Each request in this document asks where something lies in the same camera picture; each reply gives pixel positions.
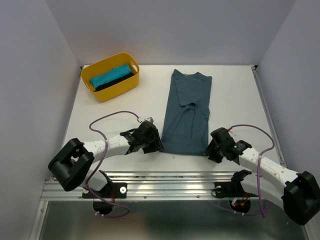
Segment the dark blue-grey t shirt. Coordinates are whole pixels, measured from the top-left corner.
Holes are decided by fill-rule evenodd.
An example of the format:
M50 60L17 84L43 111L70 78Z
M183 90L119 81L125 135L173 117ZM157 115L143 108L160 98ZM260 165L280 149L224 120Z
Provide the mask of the dark blue-grey t shirt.
M211 76L173 71L161 136L164 153L201 156L205 152L211 87Z

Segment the yellow plastic basket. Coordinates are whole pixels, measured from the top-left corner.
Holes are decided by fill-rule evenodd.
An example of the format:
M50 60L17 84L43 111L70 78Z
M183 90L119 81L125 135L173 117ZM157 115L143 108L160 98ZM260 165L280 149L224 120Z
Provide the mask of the yellow plastic basket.
M140 67L127 53L119 53L85 67L81 78L98 102L105 102L137 87Z

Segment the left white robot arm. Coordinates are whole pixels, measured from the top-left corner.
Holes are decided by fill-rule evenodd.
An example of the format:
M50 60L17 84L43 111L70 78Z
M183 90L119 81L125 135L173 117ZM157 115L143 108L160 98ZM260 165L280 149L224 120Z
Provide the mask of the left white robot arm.
M139 150L144 154L163 150L159 131L149 120L107 140L81 142L73 138L49 162L48 169L66 192L82 187L106 197L111 193L110 181L104 173L92 170L91 166L104 159Z

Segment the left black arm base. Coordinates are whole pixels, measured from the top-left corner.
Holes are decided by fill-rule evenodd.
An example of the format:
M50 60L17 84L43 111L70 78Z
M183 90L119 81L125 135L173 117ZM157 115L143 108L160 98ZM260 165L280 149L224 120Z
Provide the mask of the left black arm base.
M103 171L97 171L88 184L90 189L101 198L125 199L127 197L128 184L111 180Z

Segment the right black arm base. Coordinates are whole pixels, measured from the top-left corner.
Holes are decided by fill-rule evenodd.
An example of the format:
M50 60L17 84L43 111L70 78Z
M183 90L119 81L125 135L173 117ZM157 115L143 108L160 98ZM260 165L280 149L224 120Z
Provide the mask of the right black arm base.
M211 195L218 199L246 197L248 193L245 192L241 183L251 174L248 170L241 170L235 172L229 181L216 181Z

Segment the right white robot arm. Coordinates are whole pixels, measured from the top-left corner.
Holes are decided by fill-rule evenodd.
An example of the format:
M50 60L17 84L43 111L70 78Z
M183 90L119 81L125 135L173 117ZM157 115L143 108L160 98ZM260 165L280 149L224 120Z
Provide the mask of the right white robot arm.
M308 171L290 170L258 152L249 143L235 141L227 128L211 132L211 141L205 151L208 159L221 163L227 159L243 169L229 181L215 182L212 195L228 198L234 212L246 214L251 196L266 200L284 210L296 224L304 226L320 211L320 187Z

